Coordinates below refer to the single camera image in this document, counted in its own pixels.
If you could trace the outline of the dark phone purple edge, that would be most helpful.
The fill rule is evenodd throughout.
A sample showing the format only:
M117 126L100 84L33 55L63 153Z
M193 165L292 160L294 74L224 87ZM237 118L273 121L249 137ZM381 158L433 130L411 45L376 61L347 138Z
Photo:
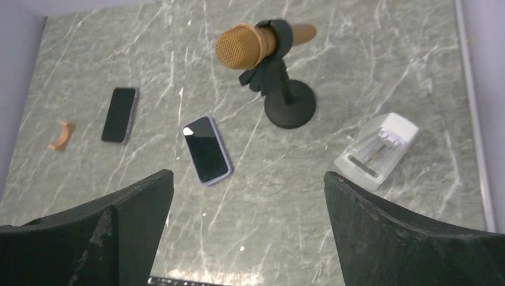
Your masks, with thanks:
M133 125L139 92L136 88L115 88L102 129L101 141L125 144Z

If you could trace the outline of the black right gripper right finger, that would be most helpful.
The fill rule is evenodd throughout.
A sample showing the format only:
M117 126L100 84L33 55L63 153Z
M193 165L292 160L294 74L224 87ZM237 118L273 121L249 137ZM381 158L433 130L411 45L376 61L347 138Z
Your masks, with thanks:
M504 235L444 223L324 176L346 285L503 285Z

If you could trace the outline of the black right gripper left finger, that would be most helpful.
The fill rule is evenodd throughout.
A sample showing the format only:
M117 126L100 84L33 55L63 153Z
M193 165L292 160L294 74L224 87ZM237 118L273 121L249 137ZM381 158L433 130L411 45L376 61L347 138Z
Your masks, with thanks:
M146 285L174 194L163 169L21 226L1 227L2 285Z

